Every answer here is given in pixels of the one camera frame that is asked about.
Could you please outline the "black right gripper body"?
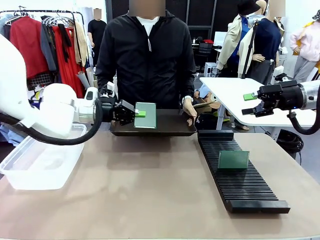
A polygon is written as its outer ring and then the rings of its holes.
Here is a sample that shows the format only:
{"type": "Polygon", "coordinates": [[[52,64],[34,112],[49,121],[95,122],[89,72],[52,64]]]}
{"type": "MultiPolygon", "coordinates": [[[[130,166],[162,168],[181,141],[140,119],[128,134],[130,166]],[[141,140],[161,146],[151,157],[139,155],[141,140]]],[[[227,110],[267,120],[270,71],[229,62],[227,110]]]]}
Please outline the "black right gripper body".
{"type": "Polygon", "coordinates": [[[257,91],[264,109],[293,110],[300,109],[304,97],[300,85],[296,81],[284,81],[274,85],[261,86],[257,91]]]}

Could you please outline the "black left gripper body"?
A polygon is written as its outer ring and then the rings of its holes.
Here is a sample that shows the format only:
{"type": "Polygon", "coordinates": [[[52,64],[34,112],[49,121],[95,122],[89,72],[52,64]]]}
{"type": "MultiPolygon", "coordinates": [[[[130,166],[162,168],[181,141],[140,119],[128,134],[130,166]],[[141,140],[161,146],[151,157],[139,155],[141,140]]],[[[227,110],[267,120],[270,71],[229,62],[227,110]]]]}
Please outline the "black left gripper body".
{"type": "Polygon", "coordinates": [[[127,102],[115,97],[99,96],[96,99],[96,118],[99,123],[112,121],[119,122],[121,126],[127,124],[127,102]]]}

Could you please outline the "person's left hand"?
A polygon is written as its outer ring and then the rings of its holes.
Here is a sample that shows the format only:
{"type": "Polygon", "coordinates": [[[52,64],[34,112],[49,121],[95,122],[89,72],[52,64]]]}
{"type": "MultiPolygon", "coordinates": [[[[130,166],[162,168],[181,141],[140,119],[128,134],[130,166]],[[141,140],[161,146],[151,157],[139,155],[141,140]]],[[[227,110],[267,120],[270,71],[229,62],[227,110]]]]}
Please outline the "person's left hand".
{"type": "Polygon", "coordinates": [[[197,118],[197,111],[194,109],[192,101],[190,98],[186,98],[183,101],[183,111],[188,114],[189,119],[187,120],[188,126],[191,127],[192,125],[194,125],[194,122],[197,118]]]}

